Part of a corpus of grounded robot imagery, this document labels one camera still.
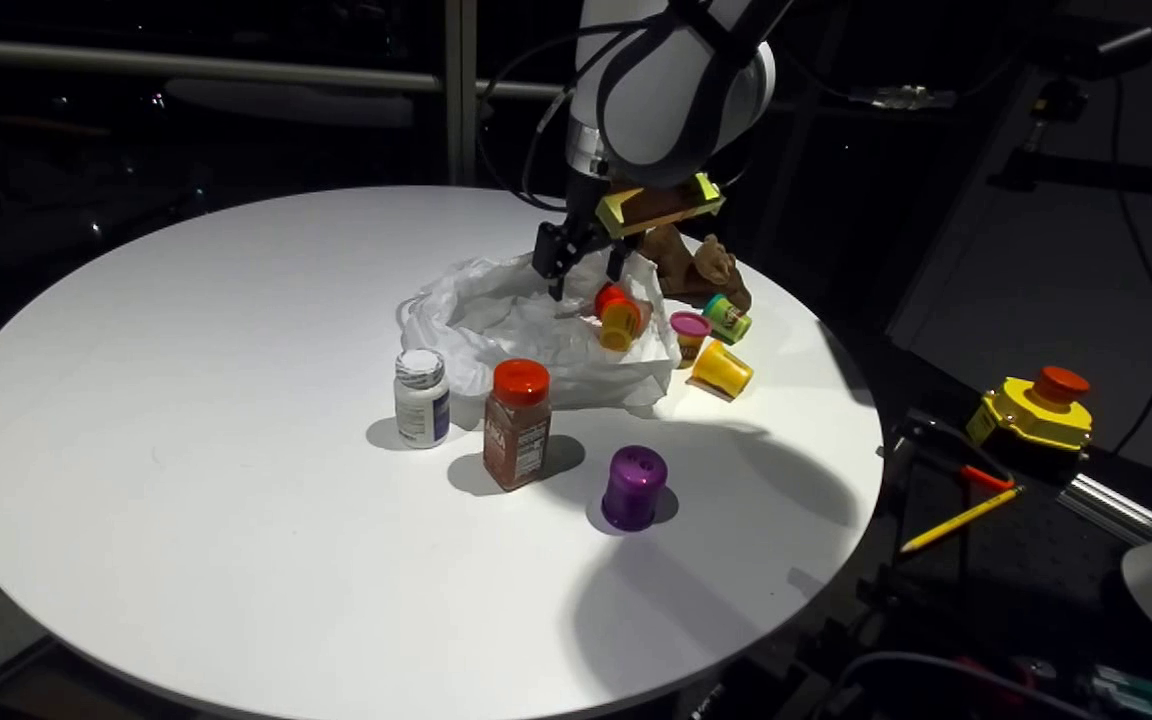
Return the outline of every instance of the small white bottle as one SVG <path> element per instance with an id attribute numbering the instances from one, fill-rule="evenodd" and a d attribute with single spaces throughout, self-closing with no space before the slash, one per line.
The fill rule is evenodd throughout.
<path id="1" fill-rule="evenodd" d="M 449 386 L 442 352 L 405 352 L 393 382 L 399 441 L 434 448 L 449 437 Z"/>

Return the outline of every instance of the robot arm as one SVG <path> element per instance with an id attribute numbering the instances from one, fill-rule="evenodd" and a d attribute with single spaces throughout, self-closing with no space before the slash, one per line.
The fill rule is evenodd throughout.
<path id="1" fill-rule="evenodd" d="M 569 222 L 541 230 L 533 269 L 560 276 L 610 246 L 595 199 L 611 186 L 678 189 L 708 157 L 743 137 L 775 93 L 764 36 L 792 0 L 586 0 L 580 27 L 640 25 L 586 36 L 569 116 Z"/>

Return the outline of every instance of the purple lid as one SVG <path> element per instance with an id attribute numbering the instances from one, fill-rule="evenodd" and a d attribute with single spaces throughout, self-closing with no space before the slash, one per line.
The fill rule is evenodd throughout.
<path id="1" fill-rule="evenodd" d="M 701 311 L 671 311 L 669 329 L 681 336 L 708 336 L 708 320 Z"/>
<path id="2" fill-rule="evenodd" d="M 611 455 L 615 493 L 650 497 L 650 493 L 659 493 L 665 481 L 669 481 L 669 466 L 654 448 L 629 446 Z"/>

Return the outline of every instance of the plastic bag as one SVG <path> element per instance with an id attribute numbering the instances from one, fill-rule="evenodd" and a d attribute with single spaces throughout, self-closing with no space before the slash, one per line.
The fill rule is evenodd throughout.
<path id="1" fill-rule="evenodd" d="M 553 374 L 553 410 L 650 414 L 681 360 L 655 266 L 624 259 L 619 279 L 650 311 L 643 336 L 624 355 L 610 352 L 588 320 L 604 276 L 610 247 L 586 257 L 566 279 L 566 299 L 553 299 L 527 257 L 466 259 L 395 307 L 399 340 L 446 355 L 456 399 L 483 399 L 506 355 L 533 355 Z"/>

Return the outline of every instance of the white cap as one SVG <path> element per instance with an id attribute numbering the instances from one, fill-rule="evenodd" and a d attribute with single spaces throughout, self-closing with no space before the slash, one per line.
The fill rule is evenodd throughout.
<path id="1" fill-rule="evenodd" d="M 399 355 L 399 386 L 407 388 L 438 388 L 446 382 L 446 360 L 442 352 L 413 349 Z"/>

